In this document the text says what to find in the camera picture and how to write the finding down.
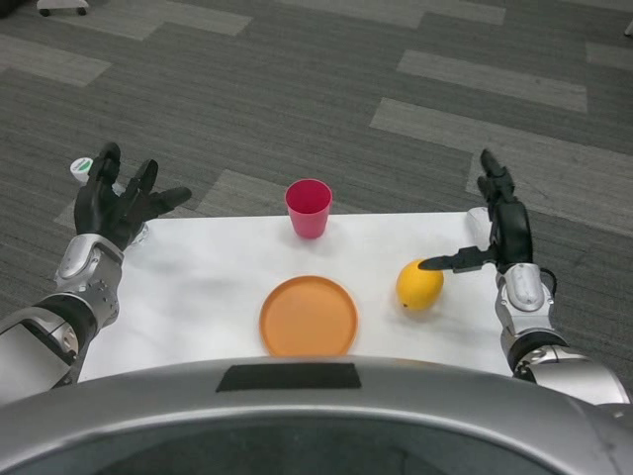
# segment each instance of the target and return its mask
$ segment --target yellow lemon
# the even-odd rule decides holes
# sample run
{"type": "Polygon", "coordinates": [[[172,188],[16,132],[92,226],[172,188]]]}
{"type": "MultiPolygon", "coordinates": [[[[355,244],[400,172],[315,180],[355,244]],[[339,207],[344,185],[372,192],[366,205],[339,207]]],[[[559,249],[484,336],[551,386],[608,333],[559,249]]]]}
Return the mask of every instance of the yellow lemon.
{"type": "Polygon", "coordinates": [[[435,303],[444,285],[444,273],[440,270],[421,270],[421,260],[408,264],[398,277],[396,291],[404,307],[409,310],[428,309],[435,303]]]}

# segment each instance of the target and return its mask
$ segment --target plastic cup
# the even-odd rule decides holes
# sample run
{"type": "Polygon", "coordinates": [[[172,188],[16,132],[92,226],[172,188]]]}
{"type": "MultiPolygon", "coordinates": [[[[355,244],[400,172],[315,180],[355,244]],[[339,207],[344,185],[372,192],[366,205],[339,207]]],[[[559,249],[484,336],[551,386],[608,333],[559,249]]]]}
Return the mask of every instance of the plastic cup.
{"type": "Polygon", "coordinates": [[[332,190],[322,181],[299,180],[286,190],[286,205],[295,233],[306,239],[316,239],[325,231],[332,190]]]}

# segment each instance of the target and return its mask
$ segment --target white table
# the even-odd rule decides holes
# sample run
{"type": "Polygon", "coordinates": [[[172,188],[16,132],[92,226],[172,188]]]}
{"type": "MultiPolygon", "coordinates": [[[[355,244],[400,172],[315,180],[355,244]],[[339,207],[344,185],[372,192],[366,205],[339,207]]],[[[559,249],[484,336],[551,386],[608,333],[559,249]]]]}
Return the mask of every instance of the white table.
{"type": "Polygon", "coordinates": [[[345,287],[359,312],[350,353],[509,374],[495,314],[495,269],[445,272],[442,295],[412,317],[398,303],[401,269],[473,245],[466,213],[331,216],[325,235],[297,237],[288,217],[158,220],[126,251],[121,314],[92,342],[80,380],[176,363],[265,356],[268,294],[298,275],[345,287]]]}

